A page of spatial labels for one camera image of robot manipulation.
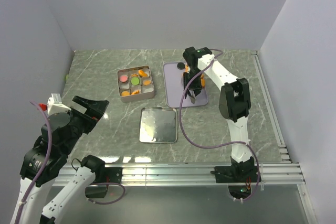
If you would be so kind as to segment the orange flower cookie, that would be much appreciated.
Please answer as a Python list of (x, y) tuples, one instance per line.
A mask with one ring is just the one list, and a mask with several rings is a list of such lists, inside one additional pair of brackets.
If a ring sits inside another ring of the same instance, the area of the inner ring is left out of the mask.
[(136, 74), (136, 73), (134, 73), (134, 74), (131, 75), (131, 77), (132, 77), (132, 78), (133, 78), (133, 77), (139, 77), (139, 75)]

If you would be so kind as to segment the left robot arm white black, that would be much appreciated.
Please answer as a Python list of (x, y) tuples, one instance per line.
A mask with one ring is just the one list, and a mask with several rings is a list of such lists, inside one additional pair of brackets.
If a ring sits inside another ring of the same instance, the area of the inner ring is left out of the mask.
[(52, 201), (45, 203), (75, 144), (83, 134), (94, 129), (109, 105), (107, 100), (95, 101), (79, 96), (75, 96), (73, 102), (84, 107), (85, 112), (64, 105), (56, 93), (47, 104), (32, 102), (44, 117), (45, 124), (33, 148), (24, 156), (20, 192), (11, 223), (56, 223), (70, 202), (86, 187), (104, 180), (105, 162), (89, 155), (80, 161), (72, 181)]

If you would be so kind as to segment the pink round cookie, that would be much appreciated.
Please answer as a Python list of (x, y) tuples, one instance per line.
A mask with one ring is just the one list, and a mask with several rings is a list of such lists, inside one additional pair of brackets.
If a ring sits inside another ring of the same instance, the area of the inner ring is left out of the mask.
[(121, 75), (119, 78), (120, 82), (125, 83), (128, 81), (128, 76), (127, 75)]

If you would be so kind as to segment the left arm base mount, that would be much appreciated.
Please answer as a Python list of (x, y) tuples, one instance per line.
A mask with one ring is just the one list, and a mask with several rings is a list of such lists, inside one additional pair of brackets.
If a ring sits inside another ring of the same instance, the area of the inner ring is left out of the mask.
[[(94, 184), (96, 183), (121, 183), (121, 176), (122, 176), (122, 168), (121, 167), (106, 167), (94, 180)], [(87, 198), (104, 198), (109, 189), (110, 185), (100, 185), (100, 186), (93, 186), (87, 187), (85, 189), (85, 196)]]

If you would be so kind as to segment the green round cookie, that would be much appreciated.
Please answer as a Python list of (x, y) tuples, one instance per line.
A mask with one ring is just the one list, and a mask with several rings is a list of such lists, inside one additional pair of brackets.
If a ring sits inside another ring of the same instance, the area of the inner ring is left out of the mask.
[(131, 84), (132, 84), (133, 86), (137, 86), (137, 85), (139, 85), (139, 84), (140, 84), (140, 79), (139, 79), (138, 77), (133, 77), (133, 78), (131, 79)]

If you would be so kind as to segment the metal tongs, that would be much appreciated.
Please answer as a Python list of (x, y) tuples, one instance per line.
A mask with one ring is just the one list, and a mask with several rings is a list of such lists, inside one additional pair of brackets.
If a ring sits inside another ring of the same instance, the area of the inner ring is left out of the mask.
[(194, 104), (196, 102), (196, 96), (193, 90), (189, 91), (189, 96), (190, 96), (190, 100), (191, 102)]

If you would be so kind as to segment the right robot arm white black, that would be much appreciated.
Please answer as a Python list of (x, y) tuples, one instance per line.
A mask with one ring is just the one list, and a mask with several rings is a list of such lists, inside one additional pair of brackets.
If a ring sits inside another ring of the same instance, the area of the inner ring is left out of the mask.
[(180, 104), (186, 98), (190, 98), (192, 102), (196, 100), (203, 88), (203, 75), (216, 84), (220, 91), (218, 108), (228, 123), (229, 145), (232, 147), (231, 166), (225, 176), (242, 182), (257, 173), (247, 127), (251, 108), (249, 83), (246, 78), (238, 78), (228, 71), (207, 47), (186, 48), (183, 58), (187, 66), (182, 75), (183, 93)]

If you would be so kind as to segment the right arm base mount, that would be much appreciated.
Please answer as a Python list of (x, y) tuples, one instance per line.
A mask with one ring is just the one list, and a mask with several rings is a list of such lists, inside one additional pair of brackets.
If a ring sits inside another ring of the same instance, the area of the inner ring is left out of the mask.
[(243, 202), (253, 194), (252, 183), (256, 186), (261, 182), (261, 176), (256, 166), (241, 168), (238, 166), (215, 166), (211, 174), (218, 184), (229, 184), (228, 191), (233, 200)]

